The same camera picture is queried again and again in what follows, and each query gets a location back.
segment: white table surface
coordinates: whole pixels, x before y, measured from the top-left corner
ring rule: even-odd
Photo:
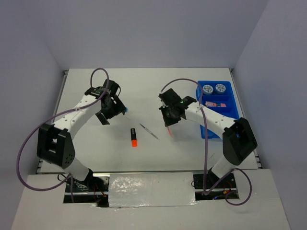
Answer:
[[[90,75],[94,69],[70,69],[60,99],[58,112],[73,108],[89,88]],[[143,171],[191,171],[203,170],[204,140],[200,126],[182,120],[170,127],[171,138],[164,127],[158,108],[158,94],[162,87],[176,78],[195,81],[229,81],[234,91],[238,113],[242,115],[238,97],[229,69],[107,69],[110,79],[121,86],[120,99],[128,107],[127,115],[110,119],[109,126],[102,126],[93,116],[73,140],[76,157],[94,172],[143,172]],[[102,85],[104,72],[98,71],[93,85]],[[170,85],[182,98],[195,98],[196,85],[178,81]],[[142,123],[160,140],[147,133]],[[138,147],[131,147],[130,129],[136,128]],[[220,139],[209,140],[208,168],[222,155]],[[240,165],[242,169],[257,169],[254,154]],[[61,169],[43,162],[41,173],[58,173]]]
[[[253,193],[244,205],[224,200],[183,207],[96,208],[63,204],[65,185],[48,192],[24,189],[12,230],[290,230],[270,170],[245,170]],[[235,172],[241,199],[248,194],[246,178]],[[55,175],[30,175],[35,187],[58,183]]]

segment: small round container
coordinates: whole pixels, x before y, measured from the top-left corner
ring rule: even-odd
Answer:
[[[204,85],[203,86],[203,94],[211,95],[213,93],[213,87],[211,85]]]
[[[217,94],[224,94],[226,91],[226,86],[224,86],[223,84],[217,84],[214,88],[214,91]]]

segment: black mount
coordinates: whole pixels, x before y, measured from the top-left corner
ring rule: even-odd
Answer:
[[[173,89],[159,94],[159,98],[166,105],[159,108],[162,112],[165,127],[178,123],[181,118],[186,119],[185,110],[191,103],[197,102],[196,99],[189,96],[181,99]]]
[[[106,88],[106,80],[103,86],[99,87],[91,87],[85,92],[85,95],[94,96],[96,99],[100,97],[103,91]],[[109,125],[108,119],[112,117],[126,112],[126,107],[123,102],[119,99],[118,95],[116,95],[117,90],[120,86],[113,80],[109,80],[109,89],[107,93],[101,98],[101,110],[96,113],[97,118],[101,122],[102,125]]]
[[[106,190],[106,185],[104,184],[104,181],[99,177],[93,176],[93,171],[91,169],[89,169],[89,172],[84,181],[73,179],[73,183],[83,192],[93,191],[94,187],[97,191]]]
[[[257,141],[247,119],[240,118],[224,129],[223,154],[233,165],[239,165],[257,147]]]
[[[70,166],[75,158],[75,149],[67,129],[43,124],[38,131],[37,156],[63,169]]]

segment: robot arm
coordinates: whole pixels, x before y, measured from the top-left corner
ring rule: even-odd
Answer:
[[[85,96],[74,107],[74,112],[64,115],[51,125],[43,124],[38,132],[37,156],[59,166],[64,172],[72,174],[75,183],[88,188],[92,188],[95,184],[100,187],[103,182],[98,177],[93,177],[92,170],[75,157],[72,140],[92,116],[96,115],[102,125],[109,125],[108,119],[120,113],[125,114],[126,111],[126,107],[116,95],[119,85],[111,80],[109,90],[101,98],[101,102],[79,109],[96,101],[105,87],[106,81],[103,87],[88,89]]]
[[[248,121],[223,116],[189,96],[181,99],[173,89],[159,95],[163,106],[159,109],[165,122],[170,126],[182,118],[204,126],[200,106],[205,112],[207,128],[223,140],[223,156],[209,170],[210,180],[216,182],[243,160],[257,147],[257,142]]]

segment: pen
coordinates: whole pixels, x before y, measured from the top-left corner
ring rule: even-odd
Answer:
[[[153,134],[152,133],[152,131],[150,131],[148,128],[146,128],[144,125],[142,125],[141,123],[139,123],[140,124],[140,126],[142,126],[148,133],[150,133],[153,137],[155,137],[157,140],[159,140],[159,138],[155,135],[155,134]]]

